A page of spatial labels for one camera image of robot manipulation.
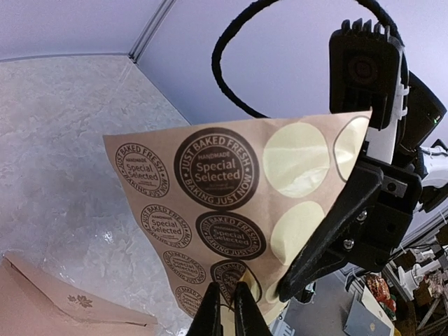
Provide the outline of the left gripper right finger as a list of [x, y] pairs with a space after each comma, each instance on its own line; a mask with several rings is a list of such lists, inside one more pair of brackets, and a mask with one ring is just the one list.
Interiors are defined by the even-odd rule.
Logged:
[[272, 335], [248, 284], [242, 281], [237, 283], [234, 292], [234, 326], [236, 336]]

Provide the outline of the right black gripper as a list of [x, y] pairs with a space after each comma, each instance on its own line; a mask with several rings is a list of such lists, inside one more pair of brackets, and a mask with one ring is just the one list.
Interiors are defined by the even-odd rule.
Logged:
[[[358, 158], [328, 214], [277, 285], [280, 301], [340, 265], [381, 271], [410, 226], [421, 192], [421, 177], [412, 168]], [[331, 253], [336, 240], [341, 252]]]

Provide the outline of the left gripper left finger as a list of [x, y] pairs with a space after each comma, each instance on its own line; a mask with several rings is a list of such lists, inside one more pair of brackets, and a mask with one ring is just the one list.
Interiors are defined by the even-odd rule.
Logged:
[[188, 329], [188, 336], [221, 336], [222, 334], [220, 288], [216, 282], [211, 282]]

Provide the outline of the round sticker seal sheet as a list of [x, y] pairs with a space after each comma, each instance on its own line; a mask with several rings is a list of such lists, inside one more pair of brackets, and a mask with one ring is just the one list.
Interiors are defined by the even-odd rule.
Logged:
[[197, 313], [211, 282], [235, 333], [232, 294], [245, 281], [266, 322], [277, 285], [346, 185], [369, 111], [251, 119], [104, 136], [139, 227], [179, 307]]

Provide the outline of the brown kraft envelope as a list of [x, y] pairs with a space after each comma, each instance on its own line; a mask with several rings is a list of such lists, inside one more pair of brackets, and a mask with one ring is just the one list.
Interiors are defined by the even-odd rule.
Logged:
[[155, 317], [73, 287], [7, 252], [1, 261], [2, 335], [156, 335]]

